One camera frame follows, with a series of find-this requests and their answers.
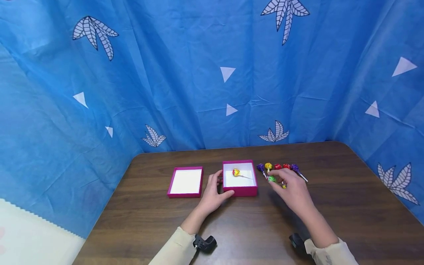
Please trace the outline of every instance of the pink box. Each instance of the pink box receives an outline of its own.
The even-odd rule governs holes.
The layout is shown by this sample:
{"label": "pink box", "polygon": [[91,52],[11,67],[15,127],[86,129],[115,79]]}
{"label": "pink box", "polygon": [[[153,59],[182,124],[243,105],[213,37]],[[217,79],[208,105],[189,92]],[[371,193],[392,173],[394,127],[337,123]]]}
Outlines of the pink box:
{"label": "pink box", "polygon": [[176,167],[168,189],[169,198],[200,197],[203,167]]}
{"label": "pink box", "polygon": [[[240,170],[240,175],[234,177],[233,169]],[[256,181],[255,166],[252,160],[237,160],[222,162],[223,190],[233,190],[236,197],[256,196],[258,184]]]}

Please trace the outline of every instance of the wrist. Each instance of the wrist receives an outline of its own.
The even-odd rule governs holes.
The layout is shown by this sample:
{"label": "wrist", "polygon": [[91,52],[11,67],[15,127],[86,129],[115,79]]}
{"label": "wrist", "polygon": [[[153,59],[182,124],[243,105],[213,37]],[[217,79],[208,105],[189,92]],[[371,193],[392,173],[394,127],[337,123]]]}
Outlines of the wrist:
{"label": "wrist", "polygon": [[321,215],[321,213],[316,209],[315,205],[306,207],[303,211],[298,213],[299,218],[304,224],[313,222]]}
{"label": "wrist", "polygon": [[194,208],[194,210],[192,211],[192,214],[195,215],[197,218],[204,220],[210,213],[208,213],[206,210],[204,210],[202,207],[198,205],[196,206],[196,208]]}

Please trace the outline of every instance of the right hand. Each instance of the right hand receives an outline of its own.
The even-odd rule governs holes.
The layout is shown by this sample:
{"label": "right hand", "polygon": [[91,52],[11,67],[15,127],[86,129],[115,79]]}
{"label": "right hand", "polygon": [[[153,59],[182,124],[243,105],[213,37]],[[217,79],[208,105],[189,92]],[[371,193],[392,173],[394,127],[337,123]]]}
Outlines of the right hand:
{"label": "right hand", "polygon": [[297,216],[304,218],[316,209],[309,195],[305,180],[299,177],[295,172],[288,168],[283,168],[271,170],[268,175],[274,176],[277,182],[284,180],[287,186],[286,189],[283,189],[275,182],[270,181],[268,183]]}

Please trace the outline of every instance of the wooden table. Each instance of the wooden table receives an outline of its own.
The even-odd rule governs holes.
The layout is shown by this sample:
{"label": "wooden table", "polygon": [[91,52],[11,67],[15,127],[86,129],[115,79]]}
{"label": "wooden table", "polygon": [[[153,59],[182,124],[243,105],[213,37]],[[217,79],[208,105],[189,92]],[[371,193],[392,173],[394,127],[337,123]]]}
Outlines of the wooden table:
{"label": "wooden table", "polygon": [[[346,145],[322,142],[169,153],[134,158],[74,264],[148,264],[200,198],[167,197],[174,167],[222,161],[296,163],[315,205],[362,264],[424,264],[424,228]],[[311,264],[293,251],[292,215],[257,174],[258,196],[231,198],[202,226],[218,247],[192,264]]]}

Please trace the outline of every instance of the blue fabric backdrop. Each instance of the blue fabric backdrop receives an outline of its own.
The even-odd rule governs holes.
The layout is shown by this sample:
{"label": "blue fabric backdrop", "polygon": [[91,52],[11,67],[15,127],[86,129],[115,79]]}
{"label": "blue fabric backdrop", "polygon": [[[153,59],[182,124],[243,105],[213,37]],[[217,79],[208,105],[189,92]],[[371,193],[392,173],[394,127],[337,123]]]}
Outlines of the blue fabric backdrop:
{"label": "blue fabric backdrop", "polygon": [[143,152],[338,140],[424,221],[419,0],[0,2],[0,197],[87,237]]}

